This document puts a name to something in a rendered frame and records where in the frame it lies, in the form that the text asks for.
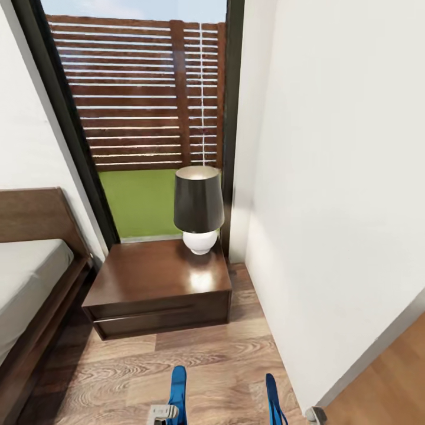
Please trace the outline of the sandal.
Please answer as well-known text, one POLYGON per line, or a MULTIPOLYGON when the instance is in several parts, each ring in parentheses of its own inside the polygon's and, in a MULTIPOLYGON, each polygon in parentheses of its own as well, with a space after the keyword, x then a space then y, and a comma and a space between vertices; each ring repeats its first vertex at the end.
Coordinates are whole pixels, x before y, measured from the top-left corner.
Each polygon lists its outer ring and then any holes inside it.
POLYGON ((270 410, 270 425, 283 425, 282 416, 288 425, 286 416, 282 412, 279 406, 279 398, 277 394, 277 386, 274 379, 274 376, 269 373, 266 374, 266 385, 267 385, 267 395, 269 399, 269 410, 270 410))
POLYGON ((172 372, 171 396, 168 404, 179 408, 179 416, 175 419, 166 419, 166 425, 177 425, 184 421, 187 425, 187 414, 185 408, 187 372, 183 365, 178 365, 172 372))

